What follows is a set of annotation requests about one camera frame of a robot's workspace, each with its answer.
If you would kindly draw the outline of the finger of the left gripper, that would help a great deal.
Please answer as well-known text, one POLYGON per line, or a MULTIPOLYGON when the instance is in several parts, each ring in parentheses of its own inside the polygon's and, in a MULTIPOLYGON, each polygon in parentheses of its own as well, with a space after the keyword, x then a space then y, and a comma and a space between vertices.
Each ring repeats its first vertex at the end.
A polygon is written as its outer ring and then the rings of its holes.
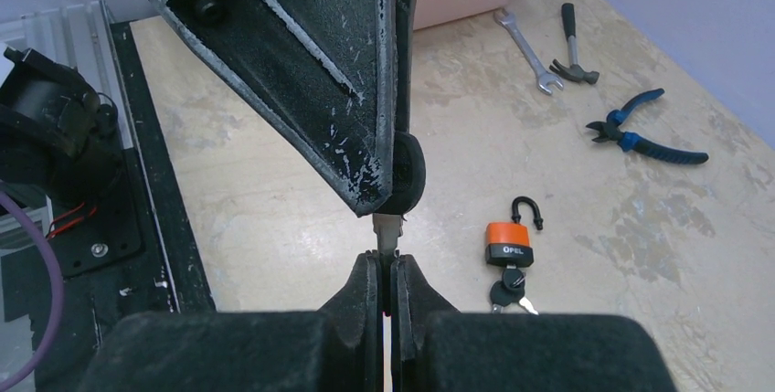
POLYGON ((395 0, 149 0, 358 216, 392 188, 395 0))
POLYGON ((397 45, 397 98, 395 130, 409 131, 411 57, 414 16, 417 0, 395 0, 397 45))

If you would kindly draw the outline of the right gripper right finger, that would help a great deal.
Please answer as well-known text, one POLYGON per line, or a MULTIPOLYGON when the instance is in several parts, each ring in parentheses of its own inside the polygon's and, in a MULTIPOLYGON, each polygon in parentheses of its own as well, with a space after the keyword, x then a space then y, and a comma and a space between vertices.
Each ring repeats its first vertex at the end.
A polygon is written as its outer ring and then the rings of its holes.
POLYGON ((397 391, 674 391, 658 346, 608 314, 461 313, 410 255, 390 267, 397 391))

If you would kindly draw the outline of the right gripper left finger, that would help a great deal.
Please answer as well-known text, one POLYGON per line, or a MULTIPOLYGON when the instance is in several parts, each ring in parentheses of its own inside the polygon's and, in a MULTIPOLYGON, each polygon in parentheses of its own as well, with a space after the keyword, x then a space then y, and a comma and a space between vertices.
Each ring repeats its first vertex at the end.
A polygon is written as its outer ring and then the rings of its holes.
POLYGON ((81 391, 378 391, 380 270, 357 256, 316 311, 137 313, 94 356, 81 391))

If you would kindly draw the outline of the black-head key pair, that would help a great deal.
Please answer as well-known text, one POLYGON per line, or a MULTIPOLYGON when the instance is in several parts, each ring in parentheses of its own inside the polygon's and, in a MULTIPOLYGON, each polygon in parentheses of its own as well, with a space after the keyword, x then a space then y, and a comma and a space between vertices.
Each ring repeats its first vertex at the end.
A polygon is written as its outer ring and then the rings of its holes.
POLYGON ((517 304, 526 312, 539 315, 533 303, 526 297, 526 275, 516 267, 503 269, 501 279, 490 288, 489 300, 492 313, 502 313, 511 304, 517 304))

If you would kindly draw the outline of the orange black Opel padlock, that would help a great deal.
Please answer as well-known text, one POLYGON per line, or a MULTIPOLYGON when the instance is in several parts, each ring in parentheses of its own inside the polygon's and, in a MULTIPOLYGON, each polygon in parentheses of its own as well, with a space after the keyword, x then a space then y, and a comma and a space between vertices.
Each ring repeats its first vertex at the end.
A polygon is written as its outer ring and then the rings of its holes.
POLYGON ((510 222, 489 223, 485 230, 485 262, 488 265, 508 268, 528 268, 535 262, 528 228, 521 223, 519 207, 527 205, 533 214, 537 231, 544 229, 544 219, 536 201, 528 196, 517 196, 511 204, 510 222))

